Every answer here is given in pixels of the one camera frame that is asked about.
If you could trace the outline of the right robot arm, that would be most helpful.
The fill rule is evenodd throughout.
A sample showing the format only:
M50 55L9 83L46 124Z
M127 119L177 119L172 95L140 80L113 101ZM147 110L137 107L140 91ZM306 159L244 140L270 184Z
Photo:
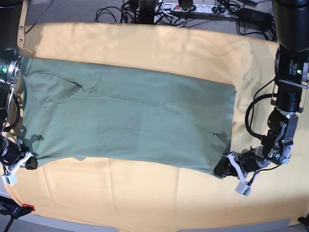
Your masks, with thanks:
M21 55L18 34L23 30L23 0L0 2L0 132L10 132L20 121L20 105L14 94Z

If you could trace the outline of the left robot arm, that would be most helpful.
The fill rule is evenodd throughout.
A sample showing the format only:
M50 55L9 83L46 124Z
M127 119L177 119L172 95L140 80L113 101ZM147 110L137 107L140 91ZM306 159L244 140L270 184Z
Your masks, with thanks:
M304 110L300 106L302 92L309 88L309 2L274 0L272 5L279 42L274 77L277 92L255 97L245 114L247 132L259 139L261 146L223 155L214 168L214 175L220 178L257 174L270 163L280 166L290 160L297 113ZM259 101L267 98L274 110L268 117L267 135L261 135L252 131L249 114Z

